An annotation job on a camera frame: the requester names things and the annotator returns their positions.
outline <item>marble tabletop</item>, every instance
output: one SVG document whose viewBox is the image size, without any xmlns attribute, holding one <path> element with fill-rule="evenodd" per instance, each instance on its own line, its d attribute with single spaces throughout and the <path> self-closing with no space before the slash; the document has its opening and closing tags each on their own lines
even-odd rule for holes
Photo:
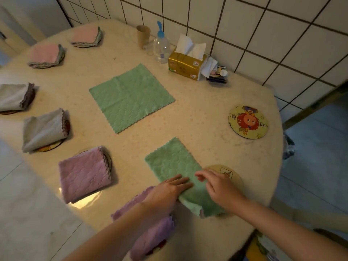
<svg viewBox="0 0 348 261">
<path fill-rule="evenodd" d="M 276 188 L 283 151 L 281 118 L 272 92 L 233 73 L 222 87 L 185 78 L 141 51 L 135 28 L 115 20 L 93 24 L 105 32 L 99 47 L 82 49 L 70 45 L 73 29 L 42 42 L 60 43 L 66 48 L 61 66 L 30 68 L 30 48 L 0 70 L 0 83 L 31 82 L 38 88 L 27 111 L 0 115 L 0 137 L 17 153 L 22 153 L 25 118 L 58 108 L 69 113 L 71 132 L 61 146 L 45 153 L 22 153 L 51 191 L 62 198 L 59 161 L 105 146 L 113 161 L 115 184 L 68 204 L 84 222 L 101 230 L 111 223 L 110 215 L 115 210 L 148 186 L 158 184 L 144 158 L 176 136 L 202 167 L 222 164 L 232 168 L 243 179 L 247 197 L 267 205 Z M 154 74 L 175 102 L 115 134 L 88 89 L 139 63 Z M 269 121 L 266 136 L 249 140 L 231 129 L 229 111 L 239 104 L 263 112 Z M 251 225 L 236 216 L 200 219 L 182 205 L 174 215 L 174 234 L 149 260 L 227 260 L 253 231 Z"/>
</svg>

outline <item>red cartoon character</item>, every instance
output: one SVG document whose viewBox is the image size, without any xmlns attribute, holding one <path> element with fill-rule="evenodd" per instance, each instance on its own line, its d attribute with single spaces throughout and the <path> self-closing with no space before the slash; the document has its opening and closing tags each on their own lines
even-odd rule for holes
<svg viewBox="0 0 348 261">
<path fill-rule="evenodd" d="M 259 119 L 255 117 L 259 111 L 249 106 L 243 106 L 242 109 L 244 113 L 238 115 L 237 123 L 240 126 L 239 131 L 246 135 L 248 130 L 256 130 L 259 127 Z"/>
</svg>

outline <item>forearm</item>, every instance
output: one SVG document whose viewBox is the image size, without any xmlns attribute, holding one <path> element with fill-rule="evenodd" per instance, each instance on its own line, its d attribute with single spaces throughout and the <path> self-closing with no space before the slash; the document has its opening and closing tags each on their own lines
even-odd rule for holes
<svg viewBox="0 0 348 261">
<path fill-rule="evenodd" d="M 348 259 L 348 250 L 344 247 L 303 228 L 257 202 L 247 201 L 236 214 L 268 236 L 293 260 Z"/>
<path fill-rule="evenodd" d="M 143 203 L 79 246 L 64 261 L 122 260 L 139 236 L 155 222 Z"/>
</svg>

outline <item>green cloth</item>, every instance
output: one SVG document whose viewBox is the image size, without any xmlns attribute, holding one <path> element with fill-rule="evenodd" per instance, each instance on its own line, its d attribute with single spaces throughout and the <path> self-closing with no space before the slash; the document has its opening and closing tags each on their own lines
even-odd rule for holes
<svg viewBox="0 0 348 261">
<path fill-rule="evenodd" d="M 89 92 L 117 134 L 175 101 L 143 64 Z"/>
<path fill-rule="evenodd" d="M 210 198 L 205 187 L 206 181 L 200 182 L 194 176 L 194 173 L 202 167 L 178 138 L 174 137 L 164 146 L 148 154 L 145 161 L 161 182 L 177 174 L 190 178 L 194 186 L 184 191 L 179 196 L 179 201 L 195 215 L 208 217 L 225 212 Z"/>
</svg>

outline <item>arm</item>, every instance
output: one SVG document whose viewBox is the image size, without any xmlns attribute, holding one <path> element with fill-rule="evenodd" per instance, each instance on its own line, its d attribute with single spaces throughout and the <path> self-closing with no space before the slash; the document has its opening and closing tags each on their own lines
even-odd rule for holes
<svg viewBox="0 0 348 261">
<path fill-rule="evenodd" d="M 163 181 L 145 200 L 79 246 L 64 261 L 122 260 L 138 237 L 173 210 L 180 193 L 193 186 L 181 175 Z"/>
<path fill-rule="evenodd" d="M 198 180 L 207 179 L 211 198 L 268 236 L 291 259 L 297 261 L 348 260 L 348 250 L 339 244 L 292 222 L 275 211 L 248 200 L 227 175 L 211 170 L 197 171 Z"/>
</svg>

